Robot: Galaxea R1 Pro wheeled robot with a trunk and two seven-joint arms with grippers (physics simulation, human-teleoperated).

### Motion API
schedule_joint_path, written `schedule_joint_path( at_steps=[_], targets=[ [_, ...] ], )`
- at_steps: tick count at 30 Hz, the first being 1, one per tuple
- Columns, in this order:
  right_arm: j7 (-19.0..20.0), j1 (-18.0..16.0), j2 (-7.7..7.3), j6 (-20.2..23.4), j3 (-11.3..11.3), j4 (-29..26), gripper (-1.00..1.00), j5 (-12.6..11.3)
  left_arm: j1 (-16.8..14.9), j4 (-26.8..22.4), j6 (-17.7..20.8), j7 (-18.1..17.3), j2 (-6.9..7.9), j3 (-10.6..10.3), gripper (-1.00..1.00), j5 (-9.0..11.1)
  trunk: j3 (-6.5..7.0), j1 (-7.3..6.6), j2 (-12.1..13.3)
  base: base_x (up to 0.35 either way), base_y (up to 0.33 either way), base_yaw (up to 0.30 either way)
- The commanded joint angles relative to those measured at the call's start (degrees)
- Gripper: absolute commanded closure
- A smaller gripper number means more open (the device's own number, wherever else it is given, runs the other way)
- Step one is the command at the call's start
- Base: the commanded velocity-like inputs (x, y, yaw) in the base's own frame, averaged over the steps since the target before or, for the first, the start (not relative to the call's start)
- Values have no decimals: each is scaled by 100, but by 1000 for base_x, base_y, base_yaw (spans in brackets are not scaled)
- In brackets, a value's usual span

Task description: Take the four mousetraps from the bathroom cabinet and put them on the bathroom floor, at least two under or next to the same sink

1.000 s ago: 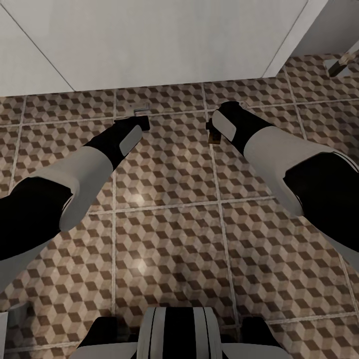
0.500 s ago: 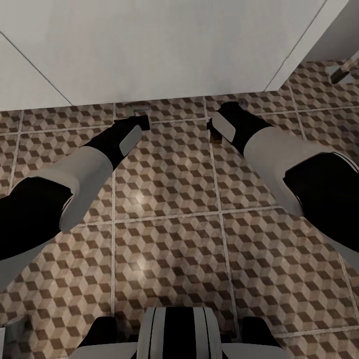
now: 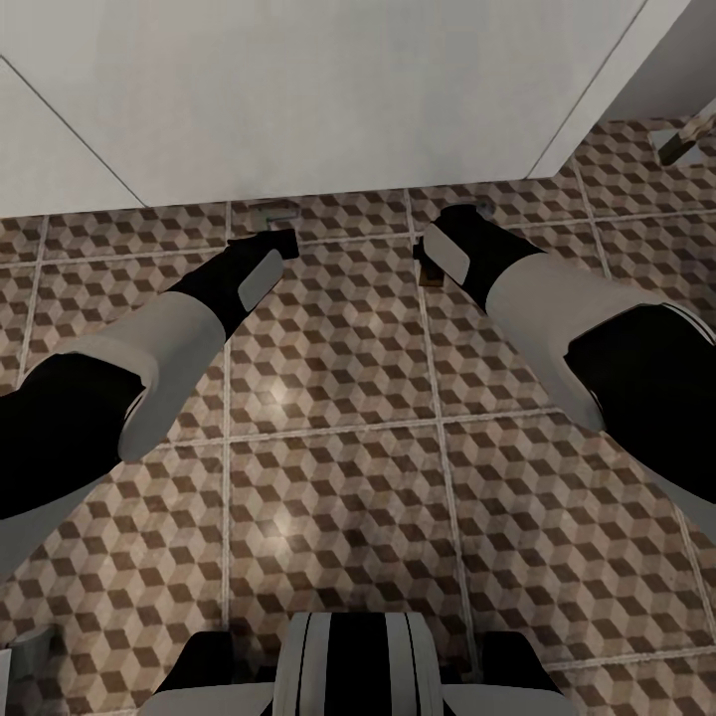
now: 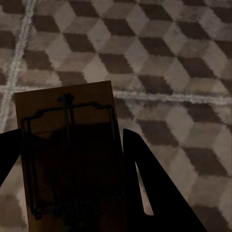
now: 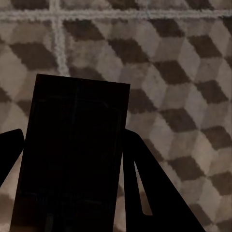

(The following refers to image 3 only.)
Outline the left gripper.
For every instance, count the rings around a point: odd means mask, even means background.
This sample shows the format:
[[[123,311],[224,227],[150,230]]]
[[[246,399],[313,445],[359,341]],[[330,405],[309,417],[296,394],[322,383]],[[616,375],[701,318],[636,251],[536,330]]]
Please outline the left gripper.
[[[274,248],[282,255],[283,263],[285,260],[297,259],[299,257],[294,229],[270,231],[270,233],[263,233],[263,235],[274,243]]]

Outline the mousetrap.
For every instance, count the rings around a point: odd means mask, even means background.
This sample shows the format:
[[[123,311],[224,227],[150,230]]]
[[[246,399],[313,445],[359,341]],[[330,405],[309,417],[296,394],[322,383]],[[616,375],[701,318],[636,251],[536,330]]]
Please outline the mousetrap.
[[[444,287],[445,273],[436,265],[421,266],[419,286]]]

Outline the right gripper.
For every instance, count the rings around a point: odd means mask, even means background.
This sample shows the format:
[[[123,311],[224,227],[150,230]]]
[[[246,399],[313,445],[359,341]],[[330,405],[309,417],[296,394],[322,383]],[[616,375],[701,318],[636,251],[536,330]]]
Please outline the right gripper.
[[[429,258],[427,258],[426,252],[424,250],[424,236],[421,236],[420,242],[414,245],[414,259],[420,259],[421,266],[435,264],[432,260],[429,260]]]

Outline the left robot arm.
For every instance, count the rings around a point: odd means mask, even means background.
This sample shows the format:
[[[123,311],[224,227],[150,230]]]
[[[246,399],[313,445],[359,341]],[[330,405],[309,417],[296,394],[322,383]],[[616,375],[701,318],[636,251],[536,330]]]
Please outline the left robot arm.
[[[0,585],[122,461],[164,440],[240,323],[299,257],[294,201],[249,205],[253,231],[166,292],[62,344],[0,397]]]

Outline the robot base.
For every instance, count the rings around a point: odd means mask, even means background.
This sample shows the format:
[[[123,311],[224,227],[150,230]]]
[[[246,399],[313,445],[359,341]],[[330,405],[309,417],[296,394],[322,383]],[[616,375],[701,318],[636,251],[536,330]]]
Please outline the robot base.
[[[462,683],[456,666],[440,666],[444,716],[580,716],[521,632],[486,632],[482,666],[484,684]],[[136,716],[272,716],[277,666],[244,684],[231,684],[233,670],[231,634],[198,631]]]

